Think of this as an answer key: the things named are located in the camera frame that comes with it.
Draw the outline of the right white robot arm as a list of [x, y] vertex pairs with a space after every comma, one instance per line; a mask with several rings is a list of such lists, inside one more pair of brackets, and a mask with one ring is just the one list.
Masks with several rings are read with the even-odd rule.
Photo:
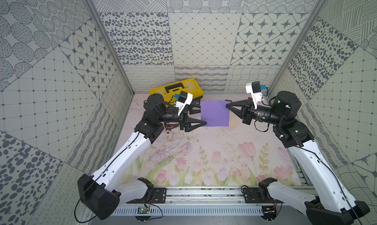
[[313, 184], [316, 195], [285, 186], [274, 178], [259, 182], [262, 199], [275, 199], [306, 215], [313, 225], [351, 225], [370, 213], [339, 181], [322, 155], [309, 128], [296, 119], [301, 102], [296, 94], [280, 91], [270, 107], [256, 105], [252, 98], [232, 102], [226, 108], [244, 124], [252, 120], [273, 125], [276, 137], [293, 155]]

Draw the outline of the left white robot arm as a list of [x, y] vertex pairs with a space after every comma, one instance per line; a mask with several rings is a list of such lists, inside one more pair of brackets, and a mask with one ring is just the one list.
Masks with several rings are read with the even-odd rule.
[[170, 101], [163, 95], [152, 94], [144, 101], [144, 113], [134, 132], [123, 147], [92, 175], [83, 174], [78, 179], [79, 202], [95, 217], [105, 220], [123, 203], [152, 201], [154, 185], [145, 178], [133, 183], [120, 184], [120, 180], [136, 159], [148, 149], [165, 129], [165, 124], [175, 124], [180, 130], [191, 132], [205, 126], [206, 121], [190, 117], [200, 110], [200, 98], [181, 91]]

